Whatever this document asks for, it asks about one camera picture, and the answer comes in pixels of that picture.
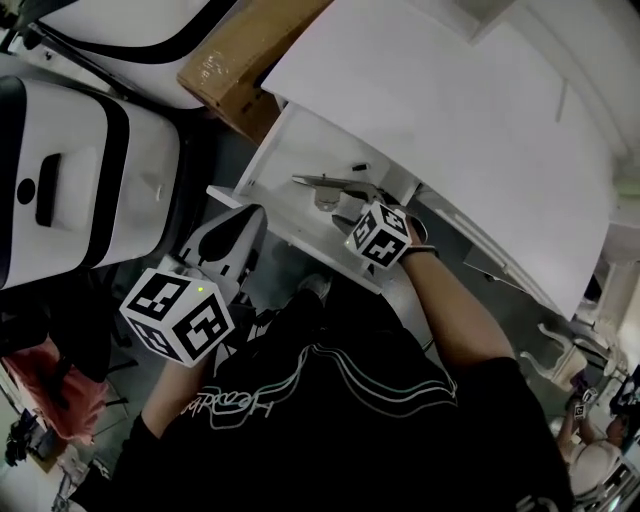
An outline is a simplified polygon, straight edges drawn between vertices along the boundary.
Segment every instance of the white drawer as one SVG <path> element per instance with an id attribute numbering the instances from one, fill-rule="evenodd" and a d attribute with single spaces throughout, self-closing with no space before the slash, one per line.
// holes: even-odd
<path id="1" fill-rule="evenodd" d="M 351 171 L 356 163 L 370 170 Z M 346 236 L 331 213 L 314 204 L 315 189 L 294 183 L 294 174 L 366 181 L 380 186 L 406 205 L 418 186 L 407 171 L 335 125 L 289 104 L 247 167 L 235 190 L 209 187 L 207 192 L 230 207 L 259 203 L 269 231 L 365 288 L 379 293 L 390 274 L 371 276 L 363 260 L 344 247 Z"/>
<path id="2" fill-rule="evenodd" d="M 416 195 L 416 199 L 433 210 L 468 238 L 470 242 L 482 250 L 482 252 L 484 252 L 496 265 L 498 265 L 502 272 L 511 277 L 521 289 L 525 290 L 538 303 L 552 311 L 558 312 L 558 308 L 540 289 L 540 287 L 519 266 L 517 266 L 515 262 L 493 242 L 493 240 L 491 240 L 471 220 L 459 213 L 458 210 L 449 202 L 442 199 L 436 192 L 425 185 L 422 186 L 420 192 Z"/>

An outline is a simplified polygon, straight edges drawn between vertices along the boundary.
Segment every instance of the person in background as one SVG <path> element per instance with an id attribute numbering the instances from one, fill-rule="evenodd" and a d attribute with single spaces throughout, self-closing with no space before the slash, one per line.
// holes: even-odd
<path id="1" fill-rule="evenodd" d="M 339 277 L 326 296 L 307 287 L 215 376 L 208 361 L 166 364 L 112 509 L 571 510 L 496 320 L 434 254 L 401 264 L 444 369 L 381 295 Z"/>
<path id="2" fill-rule="evenodd" d="M 604 484 L 615 470 L 622 456 L 620 448 L 629 433 L 629 417 L 619 414 L 607 426 L 606 437 L 599 436 L 588 419 L 574 418 L 577 401 L 569 401 L 556 442 L 567 464 L 571 489 L 575 496 L 580 497 Z M 582 440 L 580 445 L 571 441 L 576 426 Z"/>

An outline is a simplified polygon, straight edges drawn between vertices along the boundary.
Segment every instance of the gray floor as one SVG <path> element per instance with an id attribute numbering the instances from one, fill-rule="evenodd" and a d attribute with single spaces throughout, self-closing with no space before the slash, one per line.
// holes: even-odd
<path id="1" fill-rule="evenodd" d="M 217 140 L 212 141 L 212 151 L 215 151 L 214 184 L 233 187 L 253 156 L 255 147 L 239 135 L 223 130 Z M 525 293 L 504 283 L 488 282 L 483 274 L 464 265 L 463 260 L 471 249 L 471 243 L 426 207 L 419 203 L 411 206 L 428 227 L 430 241 L 439 248 L 442 261 L 495 316 L 516 353 L 527 350 L 543 364 L 551 365 L 558 357 L 559 349 L 542 336 L 536 326 L 541 321 L 553 319 L 553 313 L 538 305 Z M 224 211 L 224 207 L 209 198 L 204 220 L 213 218 L 221 211 Z M 144 268 L 155 264 L 155 261 L 148 259 L 123 264 L 118 277 L 122 293 L 126 293 L 135 283 Z M 322 264 L 269 234 L 258 267 L 246 285 L 246 291 L 259 311 L 281 307 L 295 291 L 300 280 L 313 272 L 330 274 L 329 269 Z M 429 341 L 428 328 L 419 310 L 403 306 L 396 311 L 421 344 Z M 121 327 L 122 332 L 127 331 L 124 323 Z M 437 360 L 434 349 L 428 355 Z M 95 455 L 108 467 L 114 466 L 122 441 L 126 439 L 133 419 L 139 414 L 163 365 L 161 358 L 149 353 L 135 338 L 132 348 L 125 351 L 114 350 L 113 363 L 123 362 L 131 357 L 140 366 L 109 377 L 114 393 L 126 396 L 129 404 L 107 409 L 96 431 L 100 432 L 114 424 L 115 426 L 97 435 L 92 447 L 83 449 L 85 457 Z M 562 415 L 567 394 L 535 374 L 527 361 L 522 361 L 521 364 L 548 419 Z"/>

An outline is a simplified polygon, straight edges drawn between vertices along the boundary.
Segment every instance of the cardboard box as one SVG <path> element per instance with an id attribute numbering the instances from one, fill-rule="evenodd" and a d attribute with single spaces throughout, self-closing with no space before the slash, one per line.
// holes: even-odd
<path id="1" fill-rule="evenodd" d="M 260 86 L 332 0 L 253 0 L 214 32 L 178 82 L 238 132 L 260 144 L 280 110 Z"/>

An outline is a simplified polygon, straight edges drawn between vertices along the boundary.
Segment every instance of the white machine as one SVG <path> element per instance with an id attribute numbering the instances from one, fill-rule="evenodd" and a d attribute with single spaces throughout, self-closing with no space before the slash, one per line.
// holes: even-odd
<path id="1" fill-rule="evenodd" d="M 27 22 L 39 19 L 40 28 L 58 44 L 73 49 L 141 96 L 169 107 L 194 109 L 202 104 L 180 87 L 176 74 L 200 43 L 246 3 L 27 0 L 21 10 Z M 26 12 L 30 4 L 37 7 L 35 14 L 33 8 Z"/>
<path id="2" fill-rule="evenodd" d="M 170 215 L 176 128 L 89 90 L 0 78 L 0 289 L 152 252 Z"/>

